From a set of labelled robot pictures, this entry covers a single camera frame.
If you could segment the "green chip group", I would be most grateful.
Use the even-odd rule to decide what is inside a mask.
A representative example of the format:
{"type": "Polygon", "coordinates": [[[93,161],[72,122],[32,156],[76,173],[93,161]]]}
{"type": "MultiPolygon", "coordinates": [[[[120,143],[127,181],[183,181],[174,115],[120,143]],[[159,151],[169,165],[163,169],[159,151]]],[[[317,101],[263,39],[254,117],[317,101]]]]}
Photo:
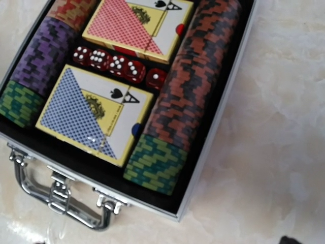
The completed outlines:
{"type": "Polygon", "coordinates": [[[144,188],[172,195],[188,152],[142,134],[129,158],[123,178],[144,188]]]}

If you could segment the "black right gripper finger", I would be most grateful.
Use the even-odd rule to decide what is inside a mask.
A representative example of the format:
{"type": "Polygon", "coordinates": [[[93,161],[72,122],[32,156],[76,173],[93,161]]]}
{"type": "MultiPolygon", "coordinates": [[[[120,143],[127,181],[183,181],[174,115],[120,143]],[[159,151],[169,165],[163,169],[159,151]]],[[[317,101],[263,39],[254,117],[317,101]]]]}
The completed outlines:
{"type": "Polygon", "coordinates": [[[297,240],[296,238],[289,237],[289,236],[282,236],[279,244],[303,244],[301,241],[297,240]]]}

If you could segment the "aluminium poker case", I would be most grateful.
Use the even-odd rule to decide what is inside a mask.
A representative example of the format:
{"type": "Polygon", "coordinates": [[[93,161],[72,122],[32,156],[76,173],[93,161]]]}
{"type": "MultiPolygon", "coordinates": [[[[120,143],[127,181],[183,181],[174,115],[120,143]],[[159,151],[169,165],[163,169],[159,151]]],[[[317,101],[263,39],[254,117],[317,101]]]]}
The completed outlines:
{"type": "Polygon", "coordinates": [[[95,192],[97,206],[102,210],[95,213],[75,196],[69,197],[64,205],[63,215],[80,222],[95,231],[107,229],[113,217],[122,207],[137,206],[164,218],[180,222],[187,213],[204,164],[212,150],[212,144],[223,115],[226,102],[235,81],[242,56],[250,35],[258,1],[242,1],[244,12],[239,27],[231,43],[230,51],[224,59],[219,82],[213,93],[213,101],[202,127],[202,134],[190,154],[190,165],[181,173],[181,181],[176,192],[165,197],[149,193],[137,186],[124,183],[104,172],[101,163],[93,157],[79,152],[68,152],[58,141],[46,142],[46,138],[35,132],[24,132],[1,120],[1,139],[11,150],[9,159],[13,162],[18,185],[30,197],[54,207],[52,191],[60,186],[63,191],[70,189],[71,183],[83,183],[95,192]]]}

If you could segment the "green chip stack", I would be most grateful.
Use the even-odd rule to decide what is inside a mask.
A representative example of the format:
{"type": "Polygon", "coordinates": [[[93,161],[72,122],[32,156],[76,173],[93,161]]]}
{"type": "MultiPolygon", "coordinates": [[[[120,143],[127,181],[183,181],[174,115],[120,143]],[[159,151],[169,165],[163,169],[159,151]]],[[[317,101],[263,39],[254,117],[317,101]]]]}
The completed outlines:
{"type": "Polygon", "coordinates": [[[1,115],[22,128],[34,126],[43,105],[43,97],[13,80],[1,94],[1,115]]]}

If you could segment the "red playing card deck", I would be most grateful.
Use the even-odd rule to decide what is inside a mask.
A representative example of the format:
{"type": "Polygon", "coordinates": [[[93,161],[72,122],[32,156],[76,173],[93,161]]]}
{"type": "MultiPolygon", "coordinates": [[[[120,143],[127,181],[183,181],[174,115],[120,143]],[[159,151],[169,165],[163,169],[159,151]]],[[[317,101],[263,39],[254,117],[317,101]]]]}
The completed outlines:
{"type": "Polygon", "coordinates": [[[169,64],[193,10],[192,1],[101,1],[82,37],[127,55],[169,64]]]}

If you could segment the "blue playing card deck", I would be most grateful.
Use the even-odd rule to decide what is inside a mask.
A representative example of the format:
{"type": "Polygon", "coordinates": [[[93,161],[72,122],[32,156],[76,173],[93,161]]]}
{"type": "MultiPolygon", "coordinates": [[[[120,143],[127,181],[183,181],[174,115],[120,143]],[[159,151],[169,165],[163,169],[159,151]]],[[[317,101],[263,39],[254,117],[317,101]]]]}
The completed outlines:
{"type": "Polygon", "coordinates": [[[65,65],[36,128],[122,167],[153,100],[148,91],[65,65]]]}

